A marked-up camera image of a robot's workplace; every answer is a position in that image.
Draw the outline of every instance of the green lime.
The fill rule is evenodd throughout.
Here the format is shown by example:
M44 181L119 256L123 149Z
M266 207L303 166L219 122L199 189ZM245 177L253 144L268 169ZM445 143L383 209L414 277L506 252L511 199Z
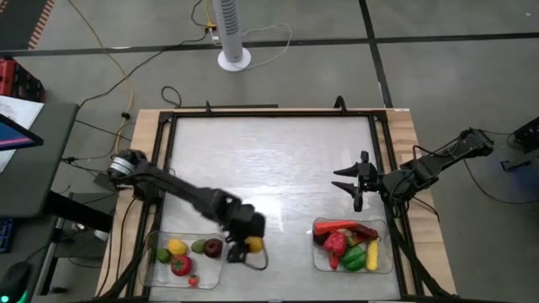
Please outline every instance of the green lime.
M168 263L170 262L171 257L172 253L170 253L167 248L160 248L157 250L157 260L159 262Z
M193 245L191 245L191 251L193 251L193 253L203 253L204 246L205 246L204 239L197 240L193 242Z

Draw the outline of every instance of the yellow cable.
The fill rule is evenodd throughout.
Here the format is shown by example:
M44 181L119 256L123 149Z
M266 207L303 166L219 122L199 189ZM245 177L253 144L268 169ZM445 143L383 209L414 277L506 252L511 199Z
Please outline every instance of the yellow cable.
M84 17L83 13L81 13L80 10L78 10L77 6L75 6L75 4L72 2L72 0L67 0L69 2L69 4L71 4L73 6L73 8L75 8L75 10L77 11L78 15L81 16L81 18L83 19L84 23L88 26L88 28L92 31L93 33L93 36L95 37L95 39L98 41L99 43L99 46L101 47L101 50L103 51L103 53L105 55L107 55L108 58L110 58L110 60L112 60L115 65L120 69L121 73L124 75L124 79L125 79L125 82L127 83L127 86L129 87L129 104L127 105L127 108L125 109L125 112L126 113L129 113L130 109L131 109L131 106L133 105L133 95L134 95L134 91L133 91L133 84L131 83L131 81L129 80L129 76L127 76L127 73L124 71L124 69L121 67L120 63L118 63L118 61L113 57L111 56L107 50L104 48L104 45L103 45L103 42L101 42L101 39L99 38L98 34L95 32L95 30L93 29L92 25L86 20L86 18ZM115 139L115 150L116 150L116 153L119 153L120 151L118 150L118 145L120 144L120 135L121 135L121 131L125 125L125 121L126 119L122 119L121 121L121 125L120 125L120 129L118 130L118 132L116 133L116 139Z
M216 25L210 20L210 11L209 11L210 0L205 0L205 20L207 27L215 27Z

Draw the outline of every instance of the keyboard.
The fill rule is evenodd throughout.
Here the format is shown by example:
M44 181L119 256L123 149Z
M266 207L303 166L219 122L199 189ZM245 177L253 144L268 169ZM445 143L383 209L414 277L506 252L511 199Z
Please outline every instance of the keyboard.
M13 232L13 219L0 218L0 253L9 253Z

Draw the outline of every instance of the green bell pepper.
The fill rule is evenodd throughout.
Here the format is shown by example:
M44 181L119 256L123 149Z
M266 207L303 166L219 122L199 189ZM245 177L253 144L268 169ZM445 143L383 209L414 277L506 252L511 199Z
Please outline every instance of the green bell pepper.
M361 247L356 246L347 250L344 256L340 259L340 262L343 264L344 268L349 271L358 271L365 266L367 260L367 254L361 249Z

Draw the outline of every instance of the orange carrot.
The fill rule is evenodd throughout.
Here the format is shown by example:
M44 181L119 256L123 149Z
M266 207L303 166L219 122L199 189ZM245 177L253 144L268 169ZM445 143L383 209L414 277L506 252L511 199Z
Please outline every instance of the orange carrot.
M326 232L337 231L339 229L347 229L357 227L360 223L355 221L328 221L314 223L314 234L317 236L323 235Z

